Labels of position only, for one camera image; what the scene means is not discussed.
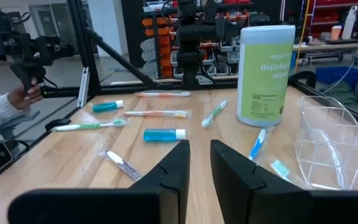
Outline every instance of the shelf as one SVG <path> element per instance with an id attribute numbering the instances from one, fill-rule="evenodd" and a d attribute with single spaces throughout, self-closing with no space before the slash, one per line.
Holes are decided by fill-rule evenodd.
<path id="1" fill-rule="evenodd" d="M 243 3 L 243 4 L 223 4 L 219 6 L 219 11 L 231 10 L 231 9 L 247 9 L 254 5 L 254 3 Z M 167 7 L 164 9 L 164 16 L 168 16 L 169 14 L 176 13 L 178 11 L 177 8 Z M 156 16 L 161 15 L 161 11 L 154 12 L 143 12 L 143 16 L 152 16 L 155 14 Z"/>
<path id="2" fill-rule="evenodd" d="M 331 22 L 312 22 L 312 25 L 333 25 L 339 24 L 339 21 L 331 21 Z"/>
<path id="3" fill-rule="evenodd" d="M 315 6 L 315 9 L 326 9 L 330 7 L 352 7 L 352 6 L 358 6 L 358 2 L 356 3 L 347 3 L 347 4 L 333 4 L 333 5 L 321 5 L 321 6 Z"/>

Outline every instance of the white wall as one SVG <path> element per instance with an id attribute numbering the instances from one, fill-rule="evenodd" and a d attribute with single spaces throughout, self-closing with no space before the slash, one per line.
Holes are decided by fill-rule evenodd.
<path id="1" fill-rule="evenodd" d="M 93 29 L 121 55 L 128 53 L 121 0 L 87 0 Z M 19 7 L 21 13 L 29 12 L 29 6 L 66 3 L 65 0 L 0 0 L 0 7 Z M 38 36 L 32 19 L 24 23 L 32 38 Z M 107 56 L 98 49 L 101 57 Z"/>

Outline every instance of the floor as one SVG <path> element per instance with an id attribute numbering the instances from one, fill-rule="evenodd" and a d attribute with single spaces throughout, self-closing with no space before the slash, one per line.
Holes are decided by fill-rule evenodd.
<path id="1" fill-rule="evenodd" d="M 299 67 L 299 70 L 315 71 L 316 67 L 349 66 L 350 63 L 350 56 L 345 57 L 342 62 L 339 62 L 336 58 L 317 59 L 308 65 Z M 102 85 L 109 85 L 117 81 L 137 80 L 135 76 L 125 71 L 124 68 L 112 58 L 97 58 L 96 64 Z M 53 66 L 47 67 L 47 77 L 59 87 L 79 86 L 81 72 L 82 64 L 79 57 L 61 58 L 56 60 Z M 12 90 L 20 84 L 19 79 L 10 71 L 9 63 L 0 62 L 0 95 Z M 351 106 L 358 111 L 357 104 Z M 19 139 L 35 140 L 45 132 L 44 126 L 47 123 L 54 119 L 63 118 L 75 108 L 75 98 L 44 99 L 32 105 L 32 111 L 40 111 L 38 117 L 33 121 L 18 125 L 14 130 L 14 134 L 19 136 Z"/>

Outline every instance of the clear plastic container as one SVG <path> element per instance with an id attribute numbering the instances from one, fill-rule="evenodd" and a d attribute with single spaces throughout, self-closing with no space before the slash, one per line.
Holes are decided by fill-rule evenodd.
<path id="1" fill-rule="evenodd" d="M 358 173 L 358 123 L 331 97 L 304 96 L 296 159 L 314 189 L 352 189 Z"/>

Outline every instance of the toothbrush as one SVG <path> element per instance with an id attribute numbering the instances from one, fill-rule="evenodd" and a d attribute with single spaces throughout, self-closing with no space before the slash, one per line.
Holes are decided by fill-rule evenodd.
<path id="1" fill-rule="evenodd" d="M 203 122 L 201 123 L 204 128 L 208 127 L 212 120 L 224 109 L 224 107 L 227 105 L 227 100 L 222 101 L 222 103 L 217 106 L 211 114 L 209 114 L 207 117 L 204 118 Z"/>
<path id="2" fill-rule="evenodd" d="M 140 97 L 186 97 L 190 96 L 190 92 L 181 92 L 181 93 L 138 93 L 137 96 Z"/>
<path id="3" fill-rule="evenodd" d="M 84 124 L 69 124 L 63 126 L 57 126 L 52 128 L 52 131 L 74 131 L 74 130 L 84 130 L 84 129 L 98 129 L 104 127 L 120 127 L 124 126 L 126 122 L 122 119 L 115 119 L 110 123 L 84 123 Z"/>
<path id="4" fill-rule="evenodd" d="M 265 138 L 266 138 L 266 129 L 262 129 L 260 130 L 260 133 L 258 135 L 258 138 L 256 139 L 254 147 L 251 149 L 249 153 L 248 159 L 254 161 L 254 159 L 258 156 L 260 148 L 262 148 L 262 144 L 264 143 Z"/>
<path id="5" fill-rule="evenodd" d="M 173 116 L 175 118 L 186 118 L 186 111 L 126 111 L 127 116 Z"/>
<path id="6" fill-rule="evenodd" d="M 121 170 L 123 170 L 126 174 L 129 175 L 129 177 L 131 177 L 135 181 L 138 181 L 142 178 L 142 175 L 140 175 L 131 165 L 129 165 L 117 154 L 113 153 L 112 151 L 107 151 L 106 155 L 109 157 L 110 160 L 113 161 L 113 163 L 115 163 Z"/>

